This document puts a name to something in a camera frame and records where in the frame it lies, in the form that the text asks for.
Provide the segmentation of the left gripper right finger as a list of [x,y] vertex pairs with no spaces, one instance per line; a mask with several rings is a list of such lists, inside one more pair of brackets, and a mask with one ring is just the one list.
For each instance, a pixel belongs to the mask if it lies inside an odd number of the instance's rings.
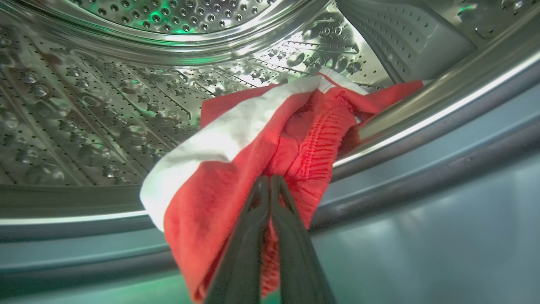
[[278,237],[282,304],[335,304],[336,299],[283,176],[270,178],[270,212]]

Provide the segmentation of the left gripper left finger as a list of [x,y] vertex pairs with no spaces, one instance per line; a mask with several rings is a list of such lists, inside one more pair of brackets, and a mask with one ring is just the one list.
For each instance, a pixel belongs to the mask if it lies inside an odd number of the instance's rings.
[[205,304],[260,304],[262,250],[269,223],[270,179],[259,177],[231,233]]

